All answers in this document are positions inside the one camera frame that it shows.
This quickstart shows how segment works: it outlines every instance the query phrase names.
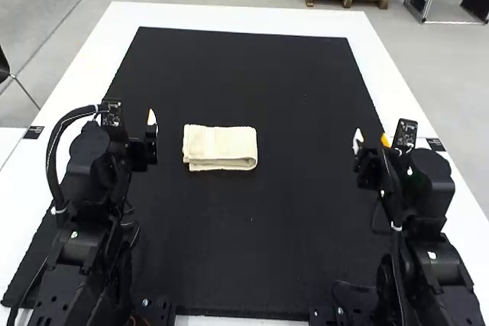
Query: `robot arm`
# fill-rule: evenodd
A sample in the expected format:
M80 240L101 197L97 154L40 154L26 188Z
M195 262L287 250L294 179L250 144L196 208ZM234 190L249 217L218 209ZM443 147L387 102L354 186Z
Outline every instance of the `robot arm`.
M101 114L102 123L87 122L72 142L61 188L56 174L60 136L71 122L93 114ZM29 326L122 326L130 318L131 249L139 225L127 221L134 210L127 194L132 172L157 162L152 111L148 120L144 141L130 139L121 103L103 102L70 112L53 129L46 171L58 232L37 274L42 280ZM17 310L11 310L9 325Z
M400 120L392 147L355 157L358 186L379 193L392 245L377 272L375 324L484 325L473 282L442 233L455 193L448 161L416 149L415 121Z

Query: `folded towel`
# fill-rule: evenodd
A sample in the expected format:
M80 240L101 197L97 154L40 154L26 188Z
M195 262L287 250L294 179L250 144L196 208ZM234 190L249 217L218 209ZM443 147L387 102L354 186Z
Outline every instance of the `folded towel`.
M250 170L257 161L257 132L252 127L183 128L183 162L189 164L190 171Z

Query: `gray floor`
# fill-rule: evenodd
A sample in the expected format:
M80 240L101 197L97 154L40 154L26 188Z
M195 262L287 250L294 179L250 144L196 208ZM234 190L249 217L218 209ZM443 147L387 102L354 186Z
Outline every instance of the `gray floor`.
M42 105L114 0L0 0L0 40L14 73ZM121 0L305 8L303 0ZM354 4L367 13L469 187L489 215L489 26L417 24L392 0L389 11ZM431 19L467 19L455 0L436 0ZM318 8L342 9L338 2ZM28 126L37 110L11 84L0 95L0 126Z

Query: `white table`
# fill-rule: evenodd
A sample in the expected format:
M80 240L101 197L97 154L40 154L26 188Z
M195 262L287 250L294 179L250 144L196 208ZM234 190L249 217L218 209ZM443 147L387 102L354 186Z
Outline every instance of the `white table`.
M114 2L35 118L33 125L46 126L44 132L37 140L22 140L0 171L0 294L5 292L51 201L44 160L54 124L75 107L100 103L140 26L347 37L387 136L394 135L399 118L409 118L419 123L418 137L437 137L363 12ZM57 161L60 179L69 159L70 142L84 122L77 121L61 139ZM489 251L484 243L489 239L489 222L455 164L448 154L443 155L450 160L456 184L444 231L461 254L474 280L483 316L489 320ZM7 317L8 309L0 308L0 324L5 324ZM282 321L177 317L176 322L254 325Z

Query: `black rubber mat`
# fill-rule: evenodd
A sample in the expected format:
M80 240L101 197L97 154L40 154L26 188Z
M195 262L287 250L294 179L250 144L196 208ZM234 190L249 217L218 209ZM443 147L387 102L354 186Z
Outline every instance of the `black rubber mat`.
M335 280L374 284L388 243L371 233L375 197L356 188L351 139L382 127L346 39L141 28L107 96L123 101L130 135L149 108L160 131L159 164L129 193L135 302L168 294L182 313L306 319ZM190 173L184 124L255 127L257 168ZM41 225L4 304L53 229Z

